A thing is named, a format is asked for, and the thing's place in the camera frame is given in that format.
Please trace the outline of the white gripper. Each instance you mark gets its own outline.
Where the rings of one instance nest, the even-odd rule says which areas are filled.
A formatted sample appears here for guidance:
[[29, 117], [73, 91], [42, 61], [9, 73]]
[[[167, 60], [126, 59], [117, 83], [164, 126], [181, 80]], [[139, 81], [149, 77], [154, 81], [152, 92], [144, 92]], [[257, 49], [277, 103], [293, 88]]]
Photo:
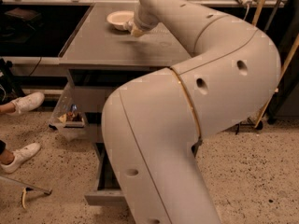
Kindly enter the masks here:
[[131, 31], [131, 36], [133, 37], [140, 37], [144, 35], [145, 33], [143, 31], [150, 31], [153, 28], [155, 28], [159, 23], [159, 20], [151, 13], [149, 13], [146, 9], [143, 7], [138, 7], [135, 10], [134, 15], [134, 22], [127, 21], [123, 28], [126, 31]]

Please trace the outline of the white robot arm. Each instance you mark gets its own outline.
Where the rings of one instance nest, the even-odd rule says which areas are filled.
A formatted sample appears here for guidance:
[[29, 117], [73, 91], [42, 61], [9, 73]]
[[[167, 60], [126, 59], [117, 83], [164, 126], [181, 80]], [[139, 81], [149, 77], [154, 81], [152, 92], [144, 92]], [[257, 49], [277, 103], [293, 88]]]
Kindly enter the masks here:
[[268, 101], [280, 76], [278, 49], [232, 15], [186, 0], [139, 0], [133, 35], [158, 23], [191, 57], [108, 97], [108, 158], [136, 224], [221, 224], [192, 147]]

